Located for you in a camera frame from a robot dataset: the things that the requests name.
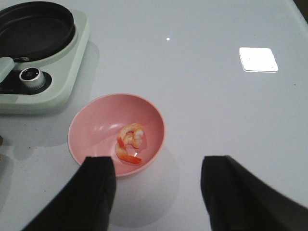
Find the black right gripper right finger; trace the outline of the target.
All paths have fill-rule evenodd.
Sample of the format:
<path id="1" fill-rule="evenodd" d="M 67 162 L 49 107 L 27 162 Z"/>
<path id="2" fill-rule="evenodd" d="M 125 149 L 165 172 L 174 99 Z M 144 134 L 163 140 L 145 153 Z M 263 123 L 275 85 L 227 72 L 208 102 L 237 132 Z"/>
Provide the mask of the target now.
<path id="1" fill-rule="evenodd" d="M 308 209 L 273 189 L 232 157 L 206 156 L 201 192 L 214 231 L 306 231 Z"/>

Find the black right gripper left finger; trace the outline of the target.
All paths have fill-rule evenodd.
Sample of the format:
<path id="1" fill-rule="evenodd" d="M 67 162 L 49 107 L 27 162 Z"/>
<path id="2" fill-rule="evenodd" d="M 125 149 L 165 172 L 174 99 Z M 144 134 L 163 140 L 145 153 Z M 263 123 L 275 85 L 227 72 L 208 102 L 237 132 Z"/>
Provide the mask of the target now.
<path id="1" fill-rule="evenodd" d="M 110 157 L 86 157 L 71 180 L 25 231 L 106 231 L 116 192 Z"/>

